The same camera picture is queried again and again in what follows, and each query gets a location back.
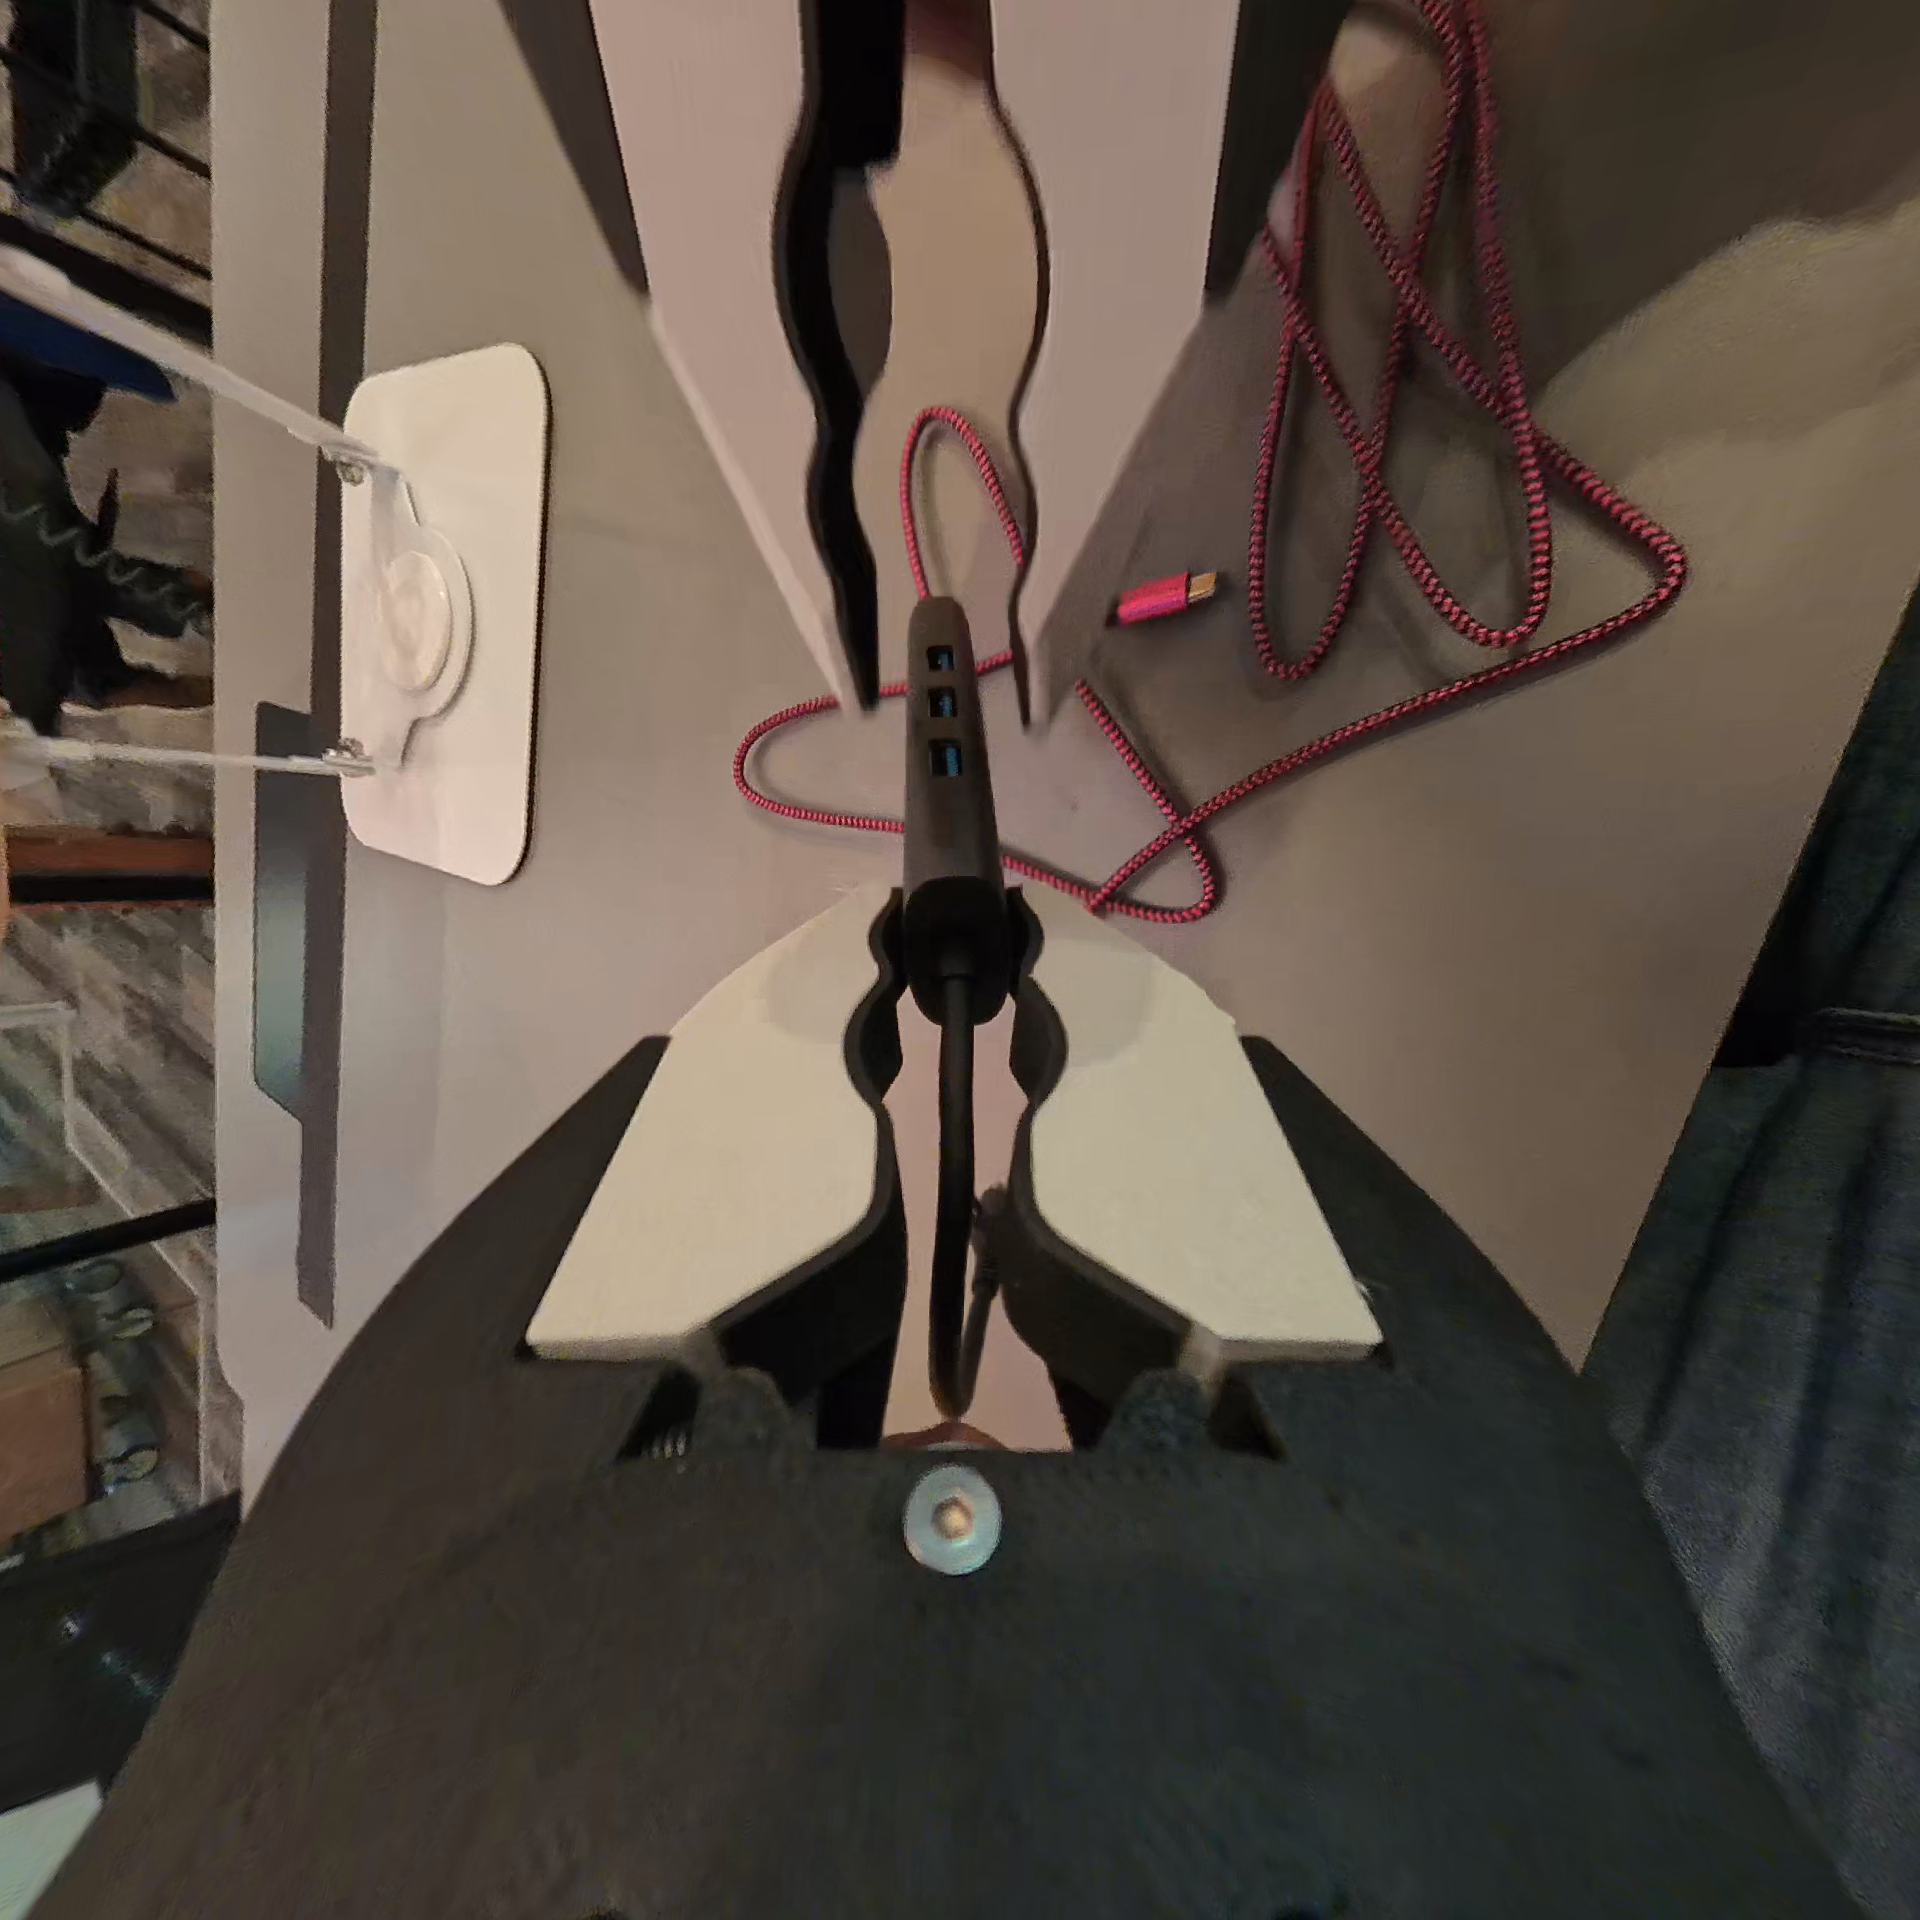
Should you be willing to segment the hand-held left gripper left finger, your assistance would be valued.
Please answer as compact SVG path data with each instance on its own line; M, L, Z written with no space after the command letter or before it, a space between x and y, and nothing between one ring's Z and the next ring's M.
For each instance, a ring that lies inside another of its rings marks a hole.
M846 894L679 1020L526 1326L551 1362L836 1378L901 1336L901 895Z

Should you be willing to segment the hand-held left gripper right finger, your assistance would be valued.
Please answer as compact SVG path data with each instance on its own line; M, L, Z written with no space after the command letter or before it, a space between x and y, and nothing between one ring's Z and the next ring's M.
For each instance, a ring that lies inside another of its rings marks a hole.
M1078 1394L1355 1362L1381 1323L1232 1014L1063 894L1015 897L1007 1313Z

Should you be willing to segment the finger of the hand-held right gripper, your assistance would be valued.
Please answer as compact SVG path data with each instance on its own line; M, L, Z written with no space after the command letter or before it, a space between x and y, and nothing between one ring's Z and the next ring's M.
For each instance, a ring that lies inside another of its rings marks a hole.
M1074 574L1199 321L1239 21L1237 1L993 6L994 99L1040 280L1011 422L1031 513L1015 599L1031 726L1076 675Z
M833 284L843 183L901 153L907 6L588 7L661 352L844 704L881 694L854 500L864 394Z

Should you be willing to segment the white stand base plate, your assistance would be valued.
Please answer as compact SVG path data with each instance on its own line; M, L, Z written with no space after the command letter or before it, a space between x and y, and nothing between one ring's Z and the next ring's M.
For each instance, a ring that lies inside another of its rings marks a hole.
M551 394L518 343L366 378L340 490L351 835L496 888L533 831Z

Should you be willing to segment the person's legs in jeans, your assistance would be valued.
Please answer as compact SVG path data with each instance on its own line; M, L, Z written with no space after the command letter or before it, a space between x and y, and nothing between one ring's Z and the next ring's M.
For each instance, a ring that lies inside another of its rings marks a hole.
M1587 1374L1739 1689L1917 1691L1919 607L1837 762Z

